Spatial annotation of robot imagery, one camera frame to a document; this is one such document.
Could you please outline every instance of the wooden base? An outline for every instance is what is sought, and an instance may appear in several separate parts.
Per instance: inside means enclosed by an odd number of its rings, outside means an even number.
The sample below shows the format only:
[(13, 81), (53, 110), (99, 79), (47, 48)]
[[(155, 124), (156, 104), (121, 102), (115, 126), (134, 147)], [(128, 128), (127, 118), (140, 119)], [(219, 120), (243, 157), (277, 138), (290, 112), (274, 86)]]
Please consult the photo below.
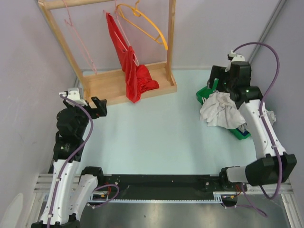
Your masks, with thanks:
[[(174, 76), (171, 74), (170, 81), (167, 80), (166, 62), (153, 63), (146, 65), (149, 69), (152, 79), (156, 80), (160, 85), (159, 89), (147, 91), (142, 94), (141, 99), (163, 94), (174, 93), (177, 91)], [(122, 70), (113, 70), (97, 75), (85, 76), (90, 96), (85, 98), (94, 107), (91, 102), (92, 96), (97, 96), (100, 100), (107, 99), (108, 105), (129, 102), (126, 97), (125, 74)]]

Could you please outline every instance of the light blue table surface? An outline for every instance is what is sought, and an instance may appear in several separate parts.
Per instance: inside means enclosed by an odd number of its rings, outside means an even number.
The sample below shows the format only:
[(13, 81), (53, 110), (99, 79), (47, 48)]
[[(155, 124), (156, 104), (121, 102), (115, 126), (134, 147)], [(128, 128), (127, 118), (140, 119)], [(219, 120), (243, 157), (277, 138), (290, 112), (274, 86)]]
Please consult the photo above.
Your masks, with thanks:
[(98, 166), (105, 174), (218, 174), (255, 160), (251, 137), (240, 141), (200, 121), (196, 92), (206, 86), (210, 71), (173, 74), (176, 93), (111, 105), (107, 117), (94, 120), (78, 173)]

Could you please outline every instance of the metal floor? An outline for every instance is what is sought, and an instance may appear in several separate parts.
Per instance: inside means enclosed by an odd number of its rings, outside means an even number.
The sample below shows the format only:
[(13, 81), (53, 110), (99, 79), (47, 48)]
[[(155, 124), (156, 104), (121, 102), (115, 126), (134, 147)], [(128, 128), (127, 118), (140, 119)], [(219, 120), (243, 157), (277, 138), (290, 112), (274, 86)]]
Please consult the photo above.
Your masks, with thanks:
[[(251, 195), (255, 205), (268, 214), (261, 217), (252, 209), (224, 209), (220, 204), (110, 203), (104, 208), (86, 207), (81, 228), (289, 228), (278, 197), (274, 202)], [(238, 204), (248, 204), (241, 196)]]

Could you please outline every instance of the light gray wall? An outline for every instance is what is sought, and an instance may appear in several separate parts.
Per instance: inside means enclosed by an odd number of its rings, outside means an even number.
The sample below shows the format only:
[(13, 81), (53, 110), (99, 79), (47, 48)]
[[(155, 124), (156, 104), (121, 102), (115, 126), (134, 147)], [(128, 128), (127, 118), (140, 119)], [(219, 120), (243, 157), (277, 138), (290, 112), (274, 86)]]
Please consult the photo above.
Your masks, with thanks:
[[(134, 5), (135, 0), (117, 0)], [(141, 0), (139, 10), (146, 14), (167, 37), (169, 0)], [(240, 44), (258, 40), (278, 0), (176, 0), (173, 68), (201, 68), (226, 65), (227, 52)], [(70, 7), (72, 19), (97, 68), (120, 68), (109, 36), (103, 10), (114, 12), (114, 2)], [(155, 29), (145, 19), (136, 18), (129, 8), (122, 8), (130, 20), (150, 34)], [(53, 10), (80, 68), (89, 68), (78, 50), (69, 27), (66, 9)], [(164, 61), (166, 51), (128, 22), (120, 22), (140, 63)], [(248, 57), (254, 47), (244, 48)]]
[[(288, 153), (294, 153), (298, 164), (290, 180), (304, 212), (304, 150), (303, 150), (303, 53), (304, 53), (304, 1), (286, 3), (266, 43), (279, 54), (279, 78), (266, 99), (266, 105), (276, 113), (275, 132)], [(252, 84), (264, 93), (276, 71), (273, 54), (261, 48), (253, 62)]]
[(19, 225), (53, 155), (58, 92), (75, 76), (34, 0), (0, 3), (0, 221), (23, 193)]

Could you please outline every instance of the clothes hanger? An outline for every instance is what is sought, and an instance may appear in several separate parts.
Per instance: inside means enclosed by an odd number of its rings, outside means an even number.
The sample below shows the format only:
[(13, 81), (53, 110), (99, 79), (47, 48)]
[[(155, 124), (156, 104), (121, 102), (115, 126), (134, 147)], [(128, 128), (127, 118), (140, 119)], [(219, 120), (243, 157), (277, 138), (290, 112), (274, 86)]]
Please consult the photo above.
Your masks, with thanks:
[[(125, 4), (125, 3), (120, 3), (116, 6), (116, 9), (115, 11), (117, 11), (118, 15), (120, 17), (122, 17), (124, 20), (126, 20), (127, 22), (129, 22), (131, 25), (135, 26), (136, 28), (138, 28), (141, 32), (143, 32), (144, 34), (146, 34), (148, 37), (150, 37), (151, 39), (153, 39), (156, 43), (158, 44), (163, 44), (165, 49), (168, 50), (168, 44), (166, 42), (166, 39), (165, 37), (163, 36), (162, 32), (158, 29), (158, 27), (153, 23), (153, 21), (151, 21), (146, 15), (144, 15), (142, 12), (140, 12), (138, 9), (137, 9), (137, 4), (140, 2), (140, 0), (137, 0), (137, 2), (135, 3), (135, 7), (131, 6), (131, 5), (128, 5), (128, 4)], [(156, 38), (154, 38), (152, 35), (150, 35), (149, 33), (147, 33), (145, 30), (143, 30), (141, 27), (135, 25), (132, 21), (130, 21), (129, 19), (127, 19), (124, 14), (123, 14), (123, 11), (121, 9), (121, 6), (126, 6), (126, 7), (129, 7), (132, 12), (133, 12), (133, 15), (136, 16), (136, 17), (140, 17), (140, 16), (143, 16), (155, 29), (156, 31), (158, 32), (158, 36)]]

